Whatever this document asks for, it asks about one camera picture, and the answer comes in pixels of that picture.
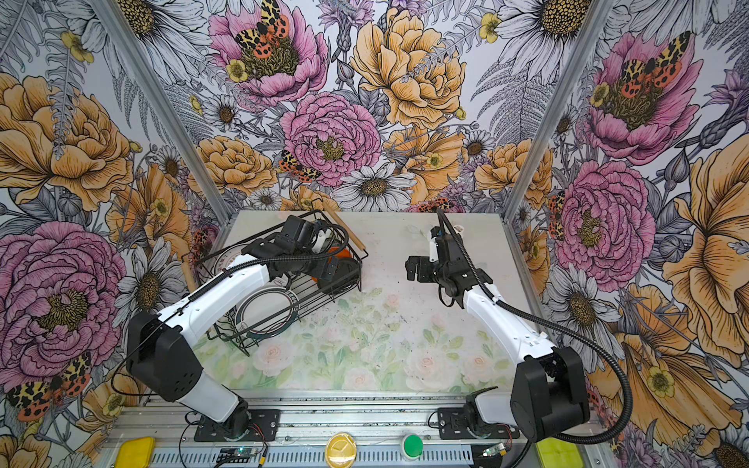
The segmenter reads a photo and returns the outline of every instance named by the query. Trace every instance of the black wire rack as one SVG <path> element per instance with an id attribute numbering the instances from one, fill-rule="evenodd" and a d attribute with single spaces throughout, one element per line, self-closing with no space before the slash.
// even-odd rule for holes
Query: black wire rack
<path id="1" fill-rule="evenodd" d="M 309 221 L 322 219 L 333 224 L 320 210 L 309 211 L 300 215 L 300 218 L 313 218 L 308 219 Z M 258 238 L 271 240 L 283 225 L 284 223 L 275 225 L 202 258 L 196 262 L 199 278 L 205 281 L 220 273 L 238 255 L 241 255 L 242 249 L 253 240 Z M 333 230 L 333 233 L 334 237 L 329 240 L 327 246 L 328 251 L 341 246 L 344 241 L 339 232 Z M 284 275 L 273 280 L 265 287 L 248 294 L 239 304 L 221 317 L 213 325 L 213 333 L 210 330 L 206 333 L 208 339 L 218 338 L 222 341 L 229 341 L 248 356 L 249 349 L 252 346 L 256 346 L 264 339 L 279 335 L 293 322 L 335 302 L 340 296 L 354 288 L 361 291 L 362 264 L 363 259 L 368 256 L 369 254 L 366 251 L 364 251 L 364 256 L 359 255 L 351 243 L 348 243 L 344 254 L 338 255 L 338 271 L 331 281 L 319 282 L 303 273 L 291 276 Z M 258 300 L 265 294 L 274 294 L 276 300 L 279 297 L 284 297 L 285 300 L 282 300 L 283 304 L 279 305 L 277 310 L 273 308 L 266 310 L 264 312 L 267 313 L 264 314 L 265 316 L 262 319 L 254 323 L 248 323 L 245 319 L 245 313 L 249 312 L 250 309 L 257 308 L 261 304 L 264 304 L 267 309 L 268 301 Z"/>

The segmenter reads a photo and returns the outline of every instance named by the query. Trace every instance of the purple flower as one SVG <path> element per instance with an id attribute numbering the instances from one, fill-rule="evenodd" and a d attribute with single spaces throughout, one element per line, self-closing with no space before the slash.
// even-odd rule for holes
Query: purple flower
<path id="1" fill-rule="evenodd" d="M 475 178 L 474 174 L 476 170 L 484 164 L 489 164 L 489 159 L 486 156 L 477 157 L 466 163 L 461 163 L 461 177 L 468 180 Z"/>
<path id="2" fill-rule="evenodd" d="M 98 234 L 70 222 L 48 222 L 33 234 L 0 240 L 0 384 L 4 391 L 49 382 L 89 353 L 107 359 L 121 328 L 113 327 L 117 283 L 125 263 Z"/>
<path id="3" fill-rule="evenodd" d="M 661 456 L 645 439 L 645 434 L 633 424 L 624 429 L 628 466 L 654 468 L 660 466 Z"/>
<path id="4" fill-rule="evenodd" d="M 689 105 L 694 96 L 694 82 L 703 61 L 692 63 L 694 37 L 689 39 L 678 72 L 671 82 L 658 88 L 652 82 L 643 85 L 633 96 L 625 97 L 622 89 L 622 66 L 626 61 L 647 63 L 658 57 L 669 44 L 655 44 L 655 38 L 643 42 L 625 34 L 603 61 L 604 69 L 594 78 L 595 89 L 590 97 L 588 112 L 577 121 L 578 137 L 601 148 L 613 158 L 626 158 L 634 165 L 653 161 L 684 131 L 700 108 Z"/>
<path id="5" fill-rule="evenodd" d="M 734 70 L 726 70 L 726 81 L 724 85 L 713 86 L 715 91 L 707 94 L 711 99 L 705 103 L 708 104 L 728 104 L 732 109 L 740 107 L 747 108 L 746 102 L 749 100 L 749 80 L 744 79 Z M 749 109 L 743 112 L 743 120 L 749 125 Z"/>
<path id="6" fill-rule="evenodd" d="M 625 286 L 653 247 L 655 220 L 647 203 L 642 176 L 623 161 L 584 162 L 565 191 L 560 264 L 585 271 L 602 291 Z"/>
<path id="7" fill-rule="evenodd" d="M 458 206 L 464 207 L 468 203 L 465 201 L 465 195 L 469 192 L 468 185 L 462 180 L 451 183 L 440 192 L 440 197 L 447 198 Z"/>
<path id="8" fill-rule="evenodd" d="M 292 13 L 281 0 L 279 6 L 289 23 L 288 37 L 273 46 L 268 58 L 243 53 L 234 39 L 238 33 L 258 27 L 259 6 L 251 13 L 242 7 L 239 16 L 228 10 L 226 17 L 213 15 L 208 21 L 211 47 L 218 51 L 213 54 L 213 61 L 226 69 L 226 81 L 240 89 L 239 104 L 246 109 L 297 100 L 325 86 L 328 47 L 323 33 L 315 36 L 298 7 Z"/>
<path id="9" fill-rule="evenodd" d="M 317 182 L 329 187 L 380 157 L 380 134 L 369 111 L 328 92 L 310 94 L 281 117 L 286 151 L 317 169 Z"/>
<path id="10" fill-rule="evenodd" d="M 399 10 L 408 10 L 412 15 L 426 13 L 426 0 L 392 0 L 392 6 Z"/>
<path id="11" fill-rule="evenodd" d="M 372 0 L 320 0 L 318 6 L 323 12 L 320 15 L 320 24 L 325 26 L 325 29 L 346 22 L 358 29 L 372 21 Z"/>

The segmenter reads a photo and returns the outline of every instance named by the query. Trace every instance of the mounting plate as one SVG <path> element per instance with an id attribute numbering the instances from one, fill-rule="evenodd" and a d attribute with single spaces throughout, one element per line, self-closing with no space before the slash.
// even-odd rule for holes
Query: mounting plate
<path id="1" fill-rule="evenodd" d="M 440 439 L 478 439 L 468 430 L 468 419 L 466 419 L 463 408 L 439 408 L 437 409 L 437 423 L 440 425 Z M 521 436 L 517 428 L 510 427 L 513 439 Z M 510 434 L 504 425 L 495 425 L 491 434 L 481 439 L 509 439 Z"/>
<path id="2" fill-rule="evenodd" d="M 253 410 L 250 408 L 249 421 L 252 424 L 256 424 L 263 435 L 265 440 L 273 442 L 276 440 L 276 430 L 279 425 L 279 418 L 281 416 L 281 410 Z M 200 424 L 198 430 L 195 431 L 196 442 L 226 442 L 224 430 L 211 418 L 205 416 L 200 418 Z M 252 428 L 249 429 L 247 434 L 238 440 L 232 440 L 233 442 L 258 442 L 262 440 L 260 434 L 257 434 Z"/>

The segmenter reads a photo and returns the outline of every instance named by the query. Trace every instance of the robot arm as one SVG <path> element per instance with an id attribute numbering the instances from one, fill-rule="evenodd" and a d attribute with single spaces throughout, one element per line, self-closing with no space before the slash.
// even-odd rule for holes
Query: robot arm
<path id="1" fill-rule="evenodd" d="M 483 270 L 476 278 L 458 242 L 442 227 L 431 230 L 430 256 L 406 261 L 409 280 L 435 282 L 440 289 L 477 317 L 516 364 L 512 394 L 483 389 L 468 395 L 465 405 L 469 429 L 489 434 L 494 424 L 518 426 L 531 442 L 552 437 L 590 418 L 580 356 L 570 347 L 557 348 L 546 333 L 499 307 L 502 297 Z M 479 280 L 493 295 L 487 297 Z"/>
<path id="2" fill-rule="evenodd" d="M 289 216 L 278 234 L 250 243 L 229 269 L 257 259 L 275 261 L 220 273 L 155 316 L 137 314 L 128 325 L 127 370 L 165 400 L 178 401 L 219 423 L 227 439 L 242 437 L 249 427 L 247 403 L 205 373 L 192 347 L 217 320 L 271 279 L 286 273 L 332 278 L 338 258 L 319 255 L 330 247 L 331 236 L 322 221 Z"/>

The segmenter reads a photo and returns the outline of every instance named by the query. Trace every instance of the wooden stick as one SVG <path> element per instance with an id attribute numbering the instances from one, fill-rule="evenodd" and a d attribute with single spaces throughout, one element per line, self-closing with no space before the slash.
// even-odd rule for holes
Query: wooden stick
<path id="1" fill-rule="evenodd" d="M 354 242 L 354 245 L 357 246 L 357 248 L 363 252 L 366 252 L 367 248 L 364 247 L 364 243 L 359 240 L 356 234 L 346 225 L 345 222 L 343 222 L 343 219 L 341 219 L 340 216 L 335 211 L 331 211 L 326 209 L 325 213 L 328 213 L 331 218 L 333 218 L 333 221 L 336 222 L 336 224 L 339 224 L 343 226 L 343 228 L 348 232 L 348 237 Z"/>

